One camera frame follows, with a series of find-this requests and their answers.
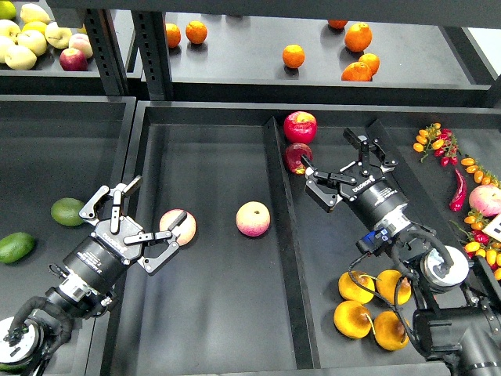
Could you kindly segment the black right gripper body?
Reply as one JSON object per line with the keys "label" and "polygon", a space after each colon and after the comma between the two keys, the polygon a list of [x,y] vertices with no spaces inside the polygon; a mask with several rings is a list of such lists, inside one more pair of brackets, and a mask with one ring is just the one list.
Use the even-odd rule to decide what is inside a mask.
{"label": "black right gripper body", "polygon": [[369,231],[386,229],[396,235],[411,226],[404,214],[408,199],[386,179],[380,167],[352,162],[341,173],[355,179],[355,184],[341,183],[339,196]]}

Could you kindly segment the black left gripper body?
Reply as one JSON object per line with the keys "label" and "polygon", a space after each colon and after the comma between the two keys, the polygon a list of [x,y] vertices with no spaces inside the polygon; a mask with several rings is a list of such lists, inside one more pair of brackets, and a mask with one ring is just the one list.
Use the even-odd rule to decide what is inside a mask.
{"label": "black left gripper body", "polygon": [[140,255],[140,246],[126,245],[124,238],[139,235],[143,228],[128,216],[119,220],[118,233],[110,230],[111,219],[97,223],[95,236],[87,236],[64,260],[70,274],[77,275],[87,286],[104,295],[128,266],[125,259]]}

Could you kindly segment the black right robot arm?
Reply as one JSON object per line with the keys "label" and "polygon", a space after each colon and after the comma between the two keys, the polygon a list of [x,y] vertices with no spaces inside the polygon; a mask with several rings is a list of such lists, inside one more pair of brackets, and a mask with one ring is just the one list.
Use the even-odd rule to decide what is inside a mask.
{"label": "black right robot arm", "polygon": [[368,229],[357,241],[361,255],[349,264],[350,280],[361,290],[353,269],[367,257],[386,254],[399,272],[394,296],[386,303],[403,326],[404,339],[429,361],[443,362],[452,375],[500,373],[500,286],[486,260],[444,245],[436,232],[409,220],[409,203],[390,173],[397,160],[380,140],[344,138],[358,158],[339,172],[322,172],[301,155],[305,192],[326,212],[344,202]]}

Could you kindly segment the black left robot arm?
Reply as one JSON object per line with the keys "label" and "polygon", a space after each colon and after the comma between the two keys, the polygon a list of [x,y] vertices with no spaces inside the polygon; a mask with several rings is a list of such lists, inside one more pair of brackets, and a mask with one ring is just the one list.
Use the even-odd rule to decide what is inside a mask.
{"label": "black left robot arm", "polygon": [[141,176],[115,187],[101,186],[79,211],[92,232],[54,269],[62,281],[29,298],[1,322],[1,368],[42,375],[57,349],[71,339],[77,319],[102,316],[117,303],[114,286],[134,264],[154,275],[178,253],[181,211],[164,231],[147,233],[124,213],[124,201]]}

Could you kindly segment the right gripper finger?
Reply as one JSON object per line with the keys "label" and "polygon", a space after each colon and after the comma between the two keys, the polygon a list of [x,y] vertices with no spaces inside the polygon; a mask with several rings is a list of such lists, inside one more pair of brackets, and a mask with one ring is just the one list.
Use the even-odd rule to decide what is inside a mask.
{"label": "right gripper finger", "polygon": [[307,157],[301,155],[301,162],[305,166],[305,192],[325,212],[332,212],[334,207],[343,200],[339,195],[341,185],[355,185],[355,178],[341,172],[321,172]]}
{"label": "right gripper finger", "polygon": [[362,175],[368,175],[373,167],[370,164],[371,154],[380,162],[378,168],[383,174],[393,171],[398,165],[398,160],[384,151],[378,139],[370,139],[364,135],[358,136],[350,128],[344,129],[343,136],[358,151],[357,165]]}

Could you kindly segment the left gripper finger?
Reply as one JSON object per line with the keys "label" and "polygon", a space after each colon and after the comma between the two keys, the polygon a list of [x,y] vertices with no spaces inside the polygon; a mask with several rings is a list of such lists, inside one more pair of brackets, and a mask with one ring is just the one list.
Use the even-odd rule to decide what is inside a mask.
{"label": "left gripper finger", "polygon": [[[156,233],[139,232],[136,235],[125,237],[124,258],[137,262],[148,274],[155,274],[178,253],[180,248],[178,243],[179,230],[186,219],[187,212],[181,211],[165,231]],[[144,255],[144,248],[157,244],[167,244],[168,246],[158,256],[147,257]]]}
{"label": "left gripper finger", "polygon": [[118,183],[114,188],[103,185],[91,196],[79,211],[80,218],[93,226],[97,226],[100,219],[99,209],[109,200],[112,200],[110,214],[110,232],[118,234],[120,230],[120,221],[123,216],[123,203],[127,197],[130,197],[141,185],[142,176],[137,175],[130,183]]}

